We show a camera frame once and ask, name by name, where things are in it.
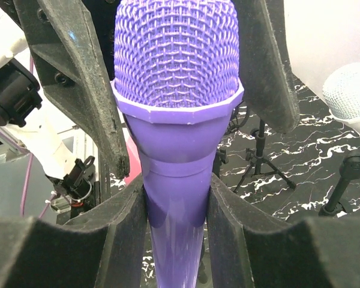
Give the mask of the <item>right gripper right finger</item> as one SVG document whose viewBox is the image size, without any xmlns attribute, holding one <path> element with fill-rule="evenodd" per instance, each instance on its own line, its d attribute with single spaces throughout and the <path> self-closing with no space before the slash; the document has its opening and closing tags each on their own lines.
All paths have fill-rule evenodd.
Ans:
<svg viewBox="0 0 360 288">
<path fill-rule="evenodd" d="M 360 287 L 360 217 L 289 224 L 213 177 L 207 225 L 214 287 Z"/>
</svg>

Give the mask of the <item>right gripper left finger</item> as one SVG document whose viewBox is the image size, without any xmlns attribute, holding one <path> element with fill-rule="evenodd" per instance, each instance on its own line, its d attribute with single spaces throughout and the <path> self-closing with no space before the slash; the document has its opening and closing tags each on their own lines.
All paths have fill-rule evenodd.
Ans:
<svg viewBox="0 0 360 288">
<path fill-rule="evenodd" d="M 65 225 L 0 218 L 0 287 L 139 287 L 142 177 Z"/>
</svg>

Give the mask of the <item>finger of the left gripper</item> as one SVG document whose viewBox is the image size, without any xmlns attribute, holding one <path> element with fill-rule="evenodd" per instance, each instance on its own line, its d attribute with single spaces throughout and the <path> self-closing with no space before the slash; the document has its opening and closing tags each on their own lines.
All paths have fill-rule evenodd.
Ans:
<svg viewBox="0 0 360 288">
<path fill-rule="evenodd" d="M 86 132 L 117 177 L 130 172 L 95 26 L 82 1 L 15 1 L 47 99 Z"/>
<path fill-rule="evenodd" d="M 239 77 L 250 110 L 278 133 L 299 122 L 299 104 L 286 43 L 283 1 L 234 2 L 239 23 Z"/>
</svg>

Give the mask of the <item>purple microphone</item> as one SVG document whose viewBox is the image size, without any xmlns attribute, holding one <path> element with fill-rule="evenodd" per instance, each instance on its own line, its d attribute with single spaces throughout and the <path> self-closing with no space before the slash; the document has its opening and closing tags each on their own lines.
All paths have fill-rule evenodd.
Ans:
<svg viewBox="0 0 360 288">
<path fill-rule="evenodd" d="M 116 102 L 142 167 L 158 287 L 194 287 L 217 146 L 244 87 L 232 1 L 121 1 Z"/>
</svg>

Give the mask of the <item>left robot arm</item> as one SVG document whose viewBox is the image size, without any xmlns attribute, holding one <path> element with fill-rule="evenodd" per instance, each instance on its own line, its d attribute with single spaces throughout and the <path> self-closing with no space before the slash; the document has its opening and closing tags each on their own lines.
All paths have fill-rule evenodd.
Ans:
<svg viewBox="0 0 360 288">
<path fill-rule="evenodd" d="M 49 100 L 130 172 L 139 152 L 148 216 L 201 225 L 217 146 L 241 102 L 289 133 L 299 105 L 283 1 L 0 1 L 0 126 L 58 193 L 89 196 L 83 162 L 42 107 Z"/>
</svg>

